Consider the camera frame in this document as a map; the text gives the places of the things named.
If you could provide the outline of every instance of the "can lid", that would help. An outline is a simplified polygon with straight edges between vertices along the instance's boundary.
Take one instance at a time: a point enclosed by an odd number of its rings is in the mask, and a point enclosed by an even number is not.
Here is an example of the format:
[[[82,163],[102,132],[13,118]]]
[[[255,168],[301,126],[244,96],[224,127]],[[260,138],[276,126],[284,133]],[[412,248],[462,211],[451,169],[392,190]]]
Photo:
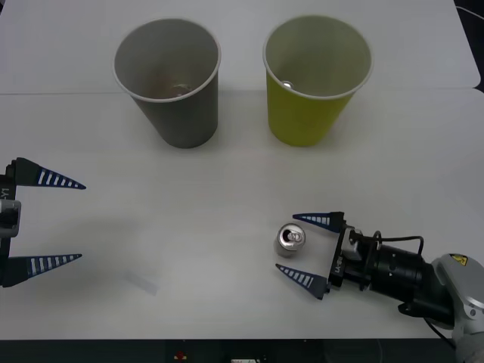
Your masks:
[[[306,242],[306,234],[298,225],[288,223],[279,230],[278,242],[285,250],[297,251]]]

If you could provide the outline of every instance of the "cup rim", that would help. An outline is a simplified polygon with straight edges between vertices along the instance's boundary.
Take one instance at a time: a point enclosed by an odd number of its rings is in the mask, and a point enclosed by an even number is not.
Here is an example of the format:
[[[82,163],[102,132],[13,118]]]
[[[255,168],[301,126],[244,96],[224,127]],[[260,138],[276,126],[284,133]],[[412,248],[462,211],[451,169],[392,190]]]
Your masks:
[[[192,23],[194,25],[197,25],[200,28],[202,28],[203,30],[205,30],[212,37],[213,41],[215,42],[215,44],[217,46],[217,64],[215,65],[213,72],[206,79],[206,81],[204,83],[202,83],[201,85],[199,85],[198,87],[196,87],[193,91],[188,92],[185,95],[174,97],[174,98],[149,98],[149,97],[140,96],[137,93],[134,93],[133,91],[127,89],[123,85],[123,83],[119,80],[118,75],[116,74],[115,62],[116,62],[116,56],[118,54],[118,50],[119,50],[119,47],[121,46],[121,44],[126,40],[126,38],[128,38],[131,34],[133,34],[136,30],[138,30],[142,26],[148,25],[150,23],[155,23],[155,22],[161,21],[161,20],[183,20],[183,21]],[[116,83],[118,84],[119,87],[121,87],[121,89],[124,92],[128,93],[131,97],[133,97],[137,100],[140,100],[140,101],[151,102],[151,103],[154,103],[154,104],[168,104],[170,102],[176,102],[176,101],[183,100],[185,98],[189,98],[189,97],[195,95],[196,93],[200,92],[205,87],[207,87],[208,84],[210,82],[212,82],[213,78],[216,76],[217,72],[219,71],[221,59],[222,59],[222,51],[221,51],[221,48],[220,48],[220,43],[217,40],[217,38],[213,35],[213,33],[210,32],[205,26],[201,25],[200,23],[197,23],[196,21],[192,21],[192,20],[184,18],[184,17],[157,17],[155,19],[149,20],[147,22],[144,22],[142,24],[139,24],[139,25],[133,27],[131,30],[129,30],[123,36],[121,42],[119,42],[118,46],[116,47],[116,52],[114,53],[114,57],[113,57],[112,68],[113,68],[113,75],[114,75],[114,79],[116,80]]]
[[[357,84],[357,86],[355,86],[352,89],[350,89],[349,91],[346,91],[346,92],[341,93],[339,95],[332,95],[332,96],[314,96],[314,95],[307,95],[306,93],[298,92],[298,91],[296,91],[294,89],[291,89],[289,87],[286,87],[282,83],[282,81],[278,77],[275,76],[275,74],[271,70],[271,67],[267,63],[267,58],[265,56],[266,48],[267,48],[267,43],[268,43],[269,39],[272,37],[272,35],[275,33],[275,31],[277,29],[279,29],[281,26],[283,26],[285,23],[289,23],[292,20],[297,20],[297,19],[301,19],[301,18],[304,18],[304,17],[320,17],[320,18],[327,18],[327,19],[331,19],[331,20],[337,20],[337,21],[339,21],[339,22],[347,25],[348,27],[352,28],[353,30],[355,30],[363,38],[363,40],[365,41],[366,45],[368,46],[368,50],[370,52],[370,68],[368,69],[368,72],[367,72],[366,76],[363,78],[363,80],[359,84]],[[297,17],[291,17],[289,19],[286,19],[286,20],[280,22],[278,25],[276,25],[271,30],[271,32],[265,38],[264,47],[262,49],[262,58],[264,60],[265,70],[267,71],[267,73],[271,76],[271,78],[277,84],[279,84],[282,88],[286,89],[290,93],[293,93],[293,94],[298,95],[300,97],[308,98],[310,100],[336,100],[338,98],[344,98],[344,97],[346,97],[348,95],[354,94],[356,91],[358,91],[368,81],[368,79],[370,78],[371,74],[373,73],[373,65],[374,65],[374,56],[373,56],[373,49],[371,48],[371,44],[368,41],[368,39],[358,29],[356,29],[353,25],[347,23],[344,20],[341,20],[338,17],[330,17],[328,15],[322,15],[322,14],[303,14],[303,15],[299,15]]]

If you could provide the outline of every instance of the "white table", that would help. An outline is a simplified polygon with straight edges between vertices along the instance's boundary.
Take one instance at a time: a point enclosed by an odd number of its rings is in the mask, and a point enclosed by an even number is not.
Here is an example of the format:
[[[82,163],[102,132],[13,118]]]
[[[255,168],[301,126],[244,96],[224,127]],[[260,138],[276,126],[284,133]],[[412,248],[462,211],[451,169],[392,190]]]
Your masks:
[[[327,275],[332,235],[308,226],[290,261],[272,242],[293,213],[342,210],[368,234],[422,234],[427,261],[484,262],[483,101],[367,87],[320,145],[293,148],[264,92],[223,92],[213,139],[178,150],[127,95],[0,96],[0,165],[28,157],[87,186],[19,188],[12,256],[84,256],[0,290],[0,339],[434,337],[396,301],[345,284],[320,302],[275,268]]]
[[[180,16],[219,39],[221,89],[264,89],[265,37],[298,14],[358,27],[374,49],[370,84],[479,84],[453,0],[11,0],[0,17],[0,94],[119,92],[111,62],[124,34],[148,19]]]

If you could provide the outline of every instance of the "paper cup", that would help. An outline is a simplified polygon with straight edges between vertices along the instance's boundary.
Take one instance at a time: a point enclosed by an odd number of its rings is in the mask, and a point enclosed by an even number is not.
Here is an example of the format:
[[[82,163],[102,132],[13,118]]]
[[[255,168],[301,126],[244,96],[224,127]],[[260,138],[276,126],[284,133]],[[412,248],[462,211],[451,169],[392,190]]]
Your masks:
[[[317,144],[373,68],[370,45],[358,30],[319,15],[277,26],[263,58],[269,126],[293,146]]]
[[[162,138],[189,148],[217,129],[220,58],[219,43],[203,26],[160,19],[124,38],[113,70]]]

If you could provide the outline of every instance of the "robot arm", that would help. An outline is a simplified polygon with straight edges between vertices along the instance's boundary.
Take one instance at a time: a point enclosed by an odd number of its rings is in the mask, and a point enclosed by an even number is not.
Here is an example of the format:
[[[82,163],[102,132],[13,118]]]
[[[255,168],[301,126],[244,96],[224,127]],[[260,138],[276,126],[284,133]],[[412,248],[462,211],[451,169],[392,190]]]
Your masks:
[[[342,286],[343,281],[357,283],[360,290],[372,290],[399,301],[399,311],[408,316],[453,330],[458,361],[484,361],[484,268],[462,255],[444,255],[432,264],[424,261],[424,239],[419,236],[372,237],[347,225],[342,212],[309,213],[293,218],[338,234],[337,247],[329,277],[278,265],[285,275],[322,299],[325,293]],[[386,242],[419,240],[418,252],[391,247]],[[304,285],[309,275],[309,285]]]
[[[15,200],[17,186],[85,189],[71,178],[22,157],[12,160],[0,175],[0,286],[12,287],[65,265],[81,254],[10,257],[11,239],[18,235],[22,205]]]

